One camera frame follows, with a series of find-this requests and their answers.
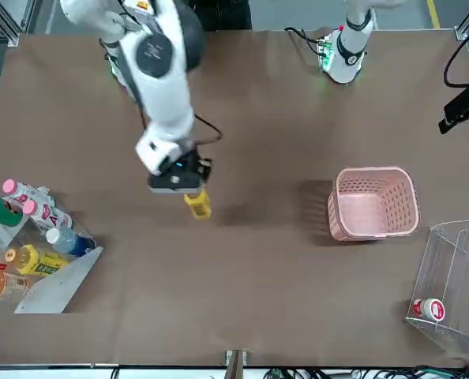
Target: pink basket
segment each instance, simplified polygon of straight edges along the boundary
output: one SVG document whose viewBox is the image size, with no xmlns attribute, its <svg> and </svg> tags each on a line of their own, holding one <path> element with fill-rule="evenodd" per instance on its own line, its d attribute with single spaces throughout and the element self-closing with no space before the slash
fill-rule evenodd
<svg viewBox="0 0 469 379">
<path fill-rule="evenodd" d="M 399 167 L 342 170 L 329 195 L 328 214 L 338 241 L 407 236 L 420 221 L 414 184 Z"/>
</svg>

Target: white can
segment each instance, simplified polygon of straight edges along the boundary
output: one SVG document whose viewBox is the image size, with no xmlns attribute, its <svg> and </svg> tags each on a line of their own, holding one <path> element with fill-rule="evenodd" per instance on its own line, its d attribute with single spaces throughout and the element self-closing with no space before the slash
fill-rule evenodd
<svg viewBox="0 0 469 379">
<path fill-rule="evenodd" d="M 48 196 L 48 189 L 40 187 L 36 189 L 29 184 L 19 183 L 13 179 L 6 179 L 3 183 L 3 192 L 7 197 L 23 205 L 27 200 L 34 200 L 54 206 L 55 202 L 51 196 Z"/>
<path fill-rule="evenodd" d="M 52 227 L 72 227 L 71 216 L 51 207 L 49 204 L 39 203 L 34 200 L 27 200 L 22 206 L 22 212 L 31 217 L 35 222 L 50 229 Z"/>
<path fill-rule="evenodd" d="M 415 314 L 440 322 L 445 319 L 445 306 L 437 298 L 417 299 L 412 306 Z"/>
</svg>

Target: brown table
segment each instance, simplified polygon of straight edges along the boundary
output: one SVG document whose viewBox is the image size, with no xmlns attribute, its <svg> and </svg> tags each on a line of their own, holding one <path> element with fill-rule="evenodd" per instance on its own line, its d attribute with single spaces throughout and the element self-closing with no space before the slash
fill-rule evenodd
<svg viewBox="0 0 469 379">
<path fill-rule="evenodd" d="M 204 149 L 214 215 L 197 222 L 147 189 L 137 109 L 97 40 L 21 38 L 0 80 L 0 185 L 48 186 L 107 248 L 67 314 L 0 311 L 0 363 L 218 365 L 244 348 L 254 365 L 455 364 L 403 318 L 427 227 L 469 219 L 469 125 L 437 128 L 456 46 L 450 31 L 375 32 L 343 87 L 285 32 L 210 35 L 192 97 L 225 138 Z M 466 51 L 451 75 L 469 81 Z M 415 180 L 420 232 L 333 241 L 335 174 L 393 164 Z"/>
</svg>

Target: blue bottle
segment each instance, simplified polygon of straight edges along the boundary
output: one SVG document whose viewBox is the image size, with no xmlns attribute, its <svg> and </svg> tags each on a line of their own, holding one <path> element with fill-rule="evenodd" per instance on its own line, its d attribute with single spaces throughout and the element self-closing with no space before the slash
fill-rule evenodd
<svg viewBox="0 0 469 379">
<path fill-rule="evenodd" d="M 86 249 L 93 250 L 96 247 L 90 238 L 81 237 L 68 227 L 53 227 L 47 231 L 46 236 L 55 251 L 75 257 L 81 257 Z"/>
</svg>

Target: orange bottle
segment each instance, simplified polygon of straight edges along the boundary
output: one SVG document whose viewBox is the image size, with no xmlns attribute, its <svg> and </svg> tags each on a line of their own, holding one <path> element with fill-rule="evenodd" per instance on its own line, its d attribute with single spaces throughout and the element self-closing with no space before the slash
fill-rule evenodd
<svg viewBox="0 0 469 379">
<path fill-rule="evenodd" d="M 0 271 L 0 301 L 19 302 L 28 288 L 25 276 Z"/>
</svg>

